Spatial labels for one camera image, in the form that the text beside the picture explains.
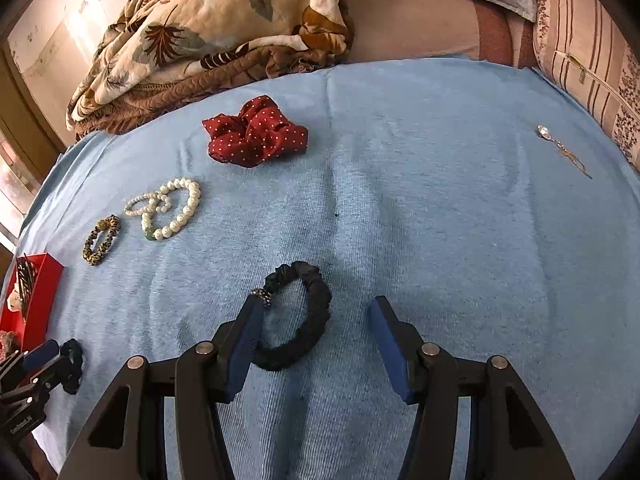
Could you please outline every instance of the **red box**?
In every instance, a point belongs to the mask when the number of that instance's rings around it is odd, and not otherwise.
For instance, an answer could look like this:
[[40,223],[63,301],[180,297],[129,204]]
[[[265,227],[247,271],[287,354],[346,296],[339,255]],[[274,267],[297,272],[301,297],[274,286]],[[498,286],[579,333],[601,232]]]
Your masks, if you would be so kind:
[[26,322],[22,321],[20,312],[11,312],[6,306],[6,297],[14,290],[15,265],[6,295],[2,298],[2,305],[0,305],[0,330],[13,332],[23,352],[33,350],[45,341],[51,305],[64,268],[49,253],[30,254],[27,260],[34,265],[37,275],[31,292]]

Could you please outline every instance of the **metal screw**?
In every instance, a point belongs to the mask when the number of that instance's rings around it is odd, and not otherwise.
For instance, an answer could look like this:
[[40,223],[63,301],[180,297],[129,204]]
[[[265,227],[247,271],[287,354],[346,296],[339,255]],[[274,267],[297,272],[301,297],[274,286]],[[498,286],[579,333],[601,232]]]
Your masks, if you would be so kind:
[[133,356],[131,359],[129,359],[127,361],[127,367],[131,368],[132,370],[137,370],[144,363],[145,363],[145,358],[143,358],[143,357],[141,357],[139,355],[135,355],[135,356]]
[[491,364],[494,366],[494,368],[498,368],[498,370],[504,370],[507,366],[509,366],[509,362],[507,361],[507,359],[502,357],[501,355],[494,355],[491,358]]
[[201,341],[196,345],[196,354],[207,355],[210,354],[215,346],[211,341]]
[[440,353],[440,347],[436,343],[425,343],[421,349],[425,355],[434,356]]

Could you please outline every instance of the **peeling paint wall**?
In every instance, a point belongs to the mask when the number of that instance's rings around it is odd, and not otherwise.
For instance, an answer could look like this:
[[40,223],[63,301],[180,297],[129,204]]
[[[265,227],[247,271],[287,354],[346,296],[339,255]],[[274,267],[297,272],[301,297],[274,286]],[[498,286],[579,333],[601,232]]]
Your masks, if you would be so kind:
[[107,26],[127,0],[34,0],[9,35],[14,61],[45,117],[68,145],[65,111]]

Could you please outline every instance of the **red polka dot scrunchie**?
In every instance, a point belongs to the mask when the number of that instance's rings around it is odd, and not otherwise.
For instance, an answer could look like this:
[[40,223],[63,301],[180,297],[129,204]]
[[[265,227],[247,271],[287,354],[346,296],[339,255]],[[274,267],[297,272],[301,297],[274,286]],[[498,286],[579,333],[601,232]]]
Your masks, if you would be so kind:
[[238,116],[219,114],[202,121],[211,136],[209,156],[254,168],[286,153],[305,153],[308,130],[289,121],[276,103],[262,95],[247,102]]

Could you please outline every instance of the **blue bed sheet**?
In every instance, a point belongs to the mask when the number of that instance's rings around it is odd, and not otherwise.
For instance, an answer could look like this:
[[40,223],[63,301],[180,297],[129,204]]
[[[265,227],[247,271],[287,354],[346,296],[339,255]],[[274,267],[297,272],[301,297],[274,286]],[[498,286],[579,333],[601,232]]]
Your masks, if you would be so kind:
[[[260,94],[309,129],[308,152],[250,170],[210,159],[200,121],[237,114]],[[538,124],[593,180],[536,136]],[[180,234],[151,242],[139,218],[121,215],[105,261],[82,260],[98,219],[176,176],[202,188]],[[367,328],[370,300],[385,294],[453,355],[507,356],[576,477],[595,479],[640,406],[639,192],[571,98],[529,70],[463,59],[284,76],[124,136],[90,135],[47,178],[18,244],[65,266],[48,335],[74,337],[86,352],[80,392],[55,391],[36,436],[59,467],[130,355],[180,355],[233,319],[273,268],[302,259],[321,267],[332,317],[308,357],[281,373],[252,366],[236,402],[221,407],[238,478],[397,477],[415,407],[393,393]],[[298,283],[274,298],[264,338],[283,342],[304,316]],[[461,447],[452,478],[464,461]]]

